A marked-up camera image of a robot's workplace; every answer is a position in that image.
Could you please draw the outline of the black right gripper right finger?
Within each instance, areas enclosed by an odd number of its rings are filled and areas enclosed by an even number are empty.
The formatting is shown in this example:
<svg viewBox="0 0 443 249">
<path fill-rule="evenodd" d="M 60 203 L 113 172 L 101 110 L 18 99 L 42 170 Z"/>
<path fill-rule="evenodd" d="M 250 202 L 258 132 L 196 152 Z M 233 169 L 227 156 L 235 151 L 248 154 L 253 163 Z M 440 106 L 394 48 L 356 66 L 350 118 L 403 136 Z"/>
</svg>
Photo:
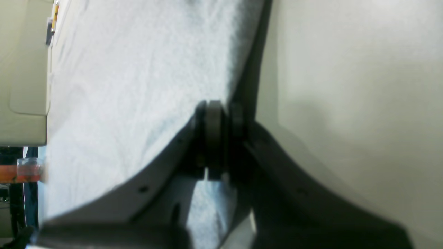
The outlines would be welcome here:
<svg viewBox="0 0 443 249">
<path fill-rule="evenodd" d="M 236 217 L 252 211 L 253 249 L 412 249 L 399 224 L 352 204 L 308 175 L 272 135 L 230 105 Z"/>
</svg>

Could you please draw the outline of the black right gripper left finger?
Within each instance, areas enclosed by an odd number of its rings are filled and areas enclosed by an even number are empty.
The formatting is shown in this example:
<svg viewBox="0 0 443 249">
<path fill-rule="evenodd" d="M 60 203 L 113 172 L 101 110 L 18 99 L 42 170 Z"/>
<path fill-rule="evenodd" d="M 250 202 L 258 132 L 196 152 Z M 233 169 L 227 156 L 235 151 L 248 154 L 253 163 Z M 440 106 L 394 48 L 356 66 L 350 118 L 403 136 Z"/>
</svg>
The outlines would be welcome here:
<svg viewBox="0 0 443 249">
<path fill-rule="evenodd" d="M 202 101 L 167 147 L 136 176 L 74 211 L 47 221 L 41 249 L 191 249 L 186 229 L 198 180 L 223 173 L 224 112 Z"/>
</svg>

